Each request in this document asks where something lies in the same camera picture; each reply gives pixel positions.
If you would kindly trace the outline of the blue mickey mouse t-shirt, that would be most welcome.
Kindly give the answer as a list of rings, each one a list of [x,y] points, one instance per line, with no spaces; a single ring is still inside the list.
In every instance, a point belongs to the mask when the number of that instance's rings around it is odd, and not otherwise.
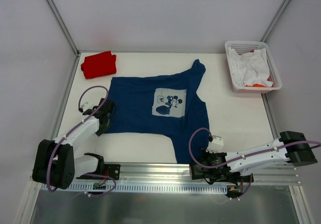
[[[197,90],[206,72],[195,60],[190,69],[173,75],[114,77],[108,98],[116,104],[109,134],[142,133],[171,139],[176,161],[189,164],[208,145],[209,118]]]

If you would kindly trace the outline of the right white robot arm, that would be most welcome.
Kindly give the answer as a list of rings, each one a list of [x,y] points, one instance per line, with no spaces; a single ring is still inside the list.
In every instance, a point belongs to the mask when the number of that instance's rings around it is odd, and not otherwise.
[[[222,152],[223,139],[209,135],[208,146],[201,149],[200,158],[192,156],[189,165],[192,180],[208,184],[253,182],[256,170],[290,163],[302,167],[317,163],[313,150],[320,142],[306,140],[303,133],[285,131],[273,141],[243,151]]]

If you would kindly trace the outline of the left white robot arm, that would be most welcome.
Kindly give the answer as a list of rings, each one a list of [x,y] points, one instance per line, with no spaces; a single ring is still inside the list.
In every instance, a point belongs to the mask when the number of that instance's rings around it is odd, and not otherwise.
[[[77,149],[92,136],[101,136],[111,127],[116,113],[112,100],[101,99],[98,106],[83,111],[78,125],[53,140],[42,140],[37,149],[32,180],[49,184],[51,190],[67,189],[75,178],[104,179],[108,173],[104,157],[85,153],[74,157]]]

